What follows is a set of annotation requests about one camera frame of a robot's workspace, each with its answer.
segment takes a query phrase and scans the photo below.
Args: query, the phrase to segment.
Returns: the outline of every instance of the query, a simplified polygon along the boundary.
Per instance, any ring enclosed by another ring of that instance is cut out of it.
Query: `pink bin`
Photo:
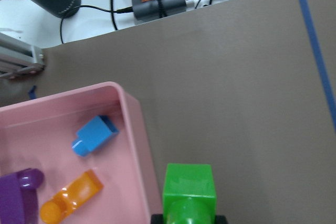
[[[107,115],[120,133],[86,158],[71,149],[76,132]],[[161,199],[139,102],[105,82],[0,108],[0,175],[38,168],[41,206],[92,168],[104,189],[62,223],[149,224]]]

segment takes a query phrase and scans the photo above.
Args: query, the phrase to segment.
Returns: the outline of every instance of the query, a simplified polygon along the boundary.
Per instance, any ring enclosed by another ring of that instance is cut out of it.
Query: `white surface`
[[[209,0],[202,0],[200,6]],[[219,3],[226,0],[214,0]],[[197,0],[187,2],[187,10],[193,10]],[[82,4],[110,9],[110,0],[82,0]],[[115,0],[115,9],[131,6],[131,0]],[[60,19],[49,14],[30,0],[0,1],[0,32],[39,47],[52,47],[60,44]],[[119,29],[138,24],[133,14],[116,14]],[[74,17],[64,22],[65,42],[75,41],[114,31],[110,14],[82,8]]]

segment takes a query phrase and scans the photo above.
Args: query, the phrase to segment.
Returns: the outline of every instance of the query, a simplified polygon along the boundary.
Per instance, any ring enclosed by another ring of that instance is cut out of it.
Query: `purple block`
[[[36,189],[43,180],[43,173],[31,168],[0,177],[1,224],[38,222]]]

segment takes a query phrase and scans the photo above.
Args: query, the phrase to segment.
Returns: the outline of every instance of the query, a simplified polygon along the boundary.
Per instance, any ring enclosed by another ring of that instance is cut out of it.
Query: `plastic toy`
[[[36,189],[43,180],[43,173],[31,168],[0,177],[1,224],[38,222]]]
[[[168,164],[163,215],[152,215],[151,224],[227,224],[216,201],[210,165]]]
[[[95,116],[76,133],[78,138],[72,142],[72,149],[77,155],[85,157],[118,133],[107,116]]]
[[[102,188],[103,184],[91,169],[84,172],[42,205],[42,221],[46,224],[60,223]]]

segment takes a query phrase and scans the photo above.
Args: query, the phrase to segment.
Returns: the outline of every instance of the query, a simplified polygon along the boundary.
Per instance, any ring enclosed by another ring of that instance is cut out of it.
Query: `green block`
[[[168,164],[163,188],[165,224],[214,224],[216,200],[210,165]]]

